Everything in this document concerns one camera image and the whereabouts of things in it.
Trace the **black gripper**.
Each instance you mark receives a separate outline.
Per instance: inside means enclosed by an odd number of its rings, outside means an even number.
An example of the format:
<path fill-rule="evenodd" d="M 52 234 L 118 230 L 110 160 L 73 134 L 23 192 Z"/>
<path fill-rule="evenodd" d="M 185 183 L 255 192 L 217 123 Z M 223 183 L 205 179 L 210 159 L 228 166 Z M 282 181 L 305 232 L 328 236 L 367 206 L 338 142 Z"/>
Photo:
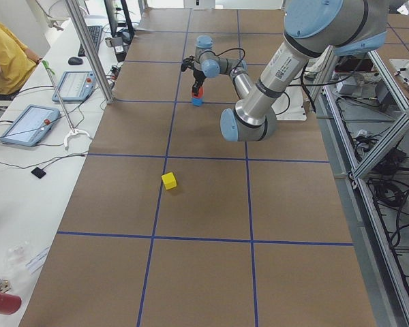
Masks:
<path fill-rule="evenodd" d="M 199 69 L 194 69 L 193 70 L 193 77 L 195 79 L 195 83 L 192 86 L 192 93 L 197 94 L 197 95 L 203 95 L 203 83 L 206 79 L 206 76 L 204 75 L 203 71 Z"/>

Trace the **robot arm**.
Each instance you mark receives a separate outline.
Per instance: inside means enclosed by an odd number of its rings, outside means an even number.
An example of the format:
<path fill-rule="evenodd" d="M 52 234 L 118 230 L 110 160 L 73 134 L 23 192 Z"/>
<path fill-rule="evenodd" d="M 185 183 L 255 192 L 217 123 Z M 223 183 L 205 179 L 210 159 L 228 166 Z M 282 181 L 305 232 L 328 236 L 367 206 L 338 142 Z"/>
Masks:
<path fill-rule="evenodd" d="M 389 2 L 383 0 L 291 1 L 284 17 L 284 41 L 260 77 L 252 83 L 246 70 L 231 72 L 241 98 L 225 109 L 220 129 L 227 141 L 261 141 L 277 126 L 272 109 L 308 61 L 332 46 L 337 56 L 361 55 L 381 47 L 387 36 Z"/>
<path fill-rule="evenodd" d="M 240 50 L 240 59 L 229 59 L 223 54 L 231 50 Z M 207 78 L 227 75 L 232 80 L 239 99 L 244 99 L 252 88 L 252 80 L 247 74 L 247 64 L 243 60 L 245 51 L 242 48 L 231 48 L 216 54 L 213 51 L 213 39 L 208 35 L 200 35 L 196 39 L 195 54 L 185 58 L 181 70 L 193 71 L 192 103 L 200 106 L 203 101 L 203 84 Z"/>

